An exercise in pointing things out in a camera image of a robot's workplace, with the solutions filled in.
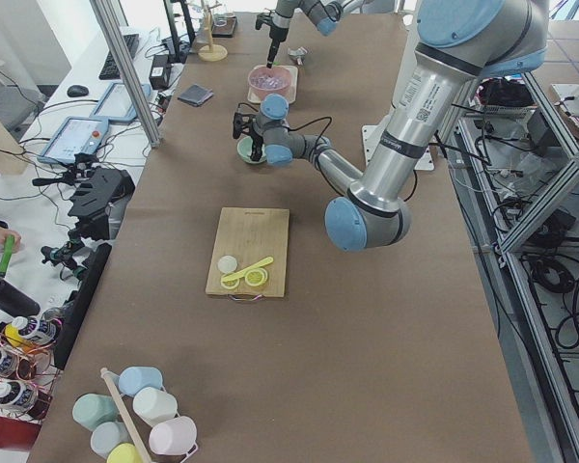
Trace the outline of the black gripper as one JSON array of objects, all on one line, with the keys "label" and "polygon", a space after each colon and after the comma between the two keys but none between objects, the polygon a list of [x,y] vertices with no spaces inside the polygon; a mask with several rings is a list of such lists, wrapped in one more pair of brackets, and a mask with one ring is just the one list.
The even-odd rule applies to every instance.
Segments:
[{"label": "black gripper", "polygon": [[262,147],[264,144],[262,132],[253,125],[250,129],[250,137],[253,140],[250,159],[252,161],[261,161]]},{"label": "black gripper", "polygon": [[274,23],[270,25],[269,37],[272,40],[267,55],[267,67],[272,68],[278,55],[279,44],[287,39],[287,28]]}]

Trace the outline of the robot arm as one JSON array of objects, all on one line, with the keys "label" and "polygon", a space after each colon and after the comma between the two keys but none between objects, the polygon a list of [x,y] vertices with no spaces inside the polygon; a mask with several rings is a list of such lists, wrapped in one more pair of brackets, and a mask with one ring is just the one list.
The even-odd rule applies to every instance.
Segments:
[{"label": "robot arm", "polygon": [[396,243],[411,217],[400,190],[414,172],[454,97],[468,81],[540,67],[546,54],[546,1],[424,1],[415,20],[417,64],[360,171],[323,136],[301,135],[286,123],[287,100],[265,97],[252,115],[234,115],[234,133],[252,138],[251,156],[282,166],[305,159],[338,192],[326,207],[330,240],[345,251]]},{"label": "robot arm", "polygon": [[255,28],[269,27],[271,44],[268,49],[266,66],[272,68],[281,44],[287,39],[294,12],[299,10],[323,35],[330,35],[342,18],[359,9],[369,1],[331,1],[324,4],[317,0],[278,0],[276,7],[269,13],[256,17]]}]

